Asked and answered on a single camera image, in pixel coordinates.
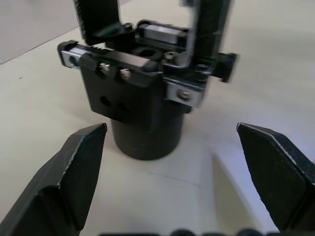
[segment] white table surface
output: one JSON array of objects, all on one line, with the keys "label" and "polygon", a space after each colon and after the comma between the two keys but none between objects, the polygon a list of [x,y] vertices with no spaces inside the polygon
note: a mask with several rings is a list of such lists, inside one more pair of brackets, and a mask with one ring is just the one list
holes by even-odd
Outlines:
[{"label": "white table surface", "polygon": [[[122,19],[186,25],[188,12],[174,8],[177,3],[133,0],[121,8]],[[126,157],[109,130],[81,235],[274,230],[251,182],[236,125],[282,132],[314,156],[314,9],[312,0],[237,0],[222,48],[241,55],[231,84],[212,79],[203,106],[186,116],[179,147],[164,159]],[[80,72],[59,62],[57,45],[71,39],[81,39],[78,29],[0,65],[0,220],[70,134],[108,123],[90,110]]]}]

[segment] black cylindrical base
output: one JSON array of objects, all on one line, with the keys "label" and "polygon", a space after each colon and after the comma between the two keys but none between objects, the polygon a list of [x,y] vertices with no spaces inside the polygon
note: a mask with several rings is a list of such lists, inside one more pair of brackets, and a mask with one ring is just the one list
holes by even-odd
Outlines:
[{"label": "black cylindrical base", "polygon": [[160,159],[173,151],[181,138],[184,114],[165,121],[154,132],[111,120],[114,139],[126,155],[139,160]]}]

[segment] black cylinder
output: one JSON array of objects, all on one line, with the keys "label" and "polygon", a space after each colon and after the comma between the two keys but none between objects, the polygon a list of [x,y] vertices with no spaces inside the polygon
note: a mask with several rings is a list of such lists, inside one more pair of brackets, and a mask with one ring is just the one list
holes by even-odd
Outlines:
[{"label": "black cylinder", "polygon": [[156,160],[173,151],[181,138],[184,114],[167,119],[155,131],[111,120],[115,143],[126,155],[138,160]]}]

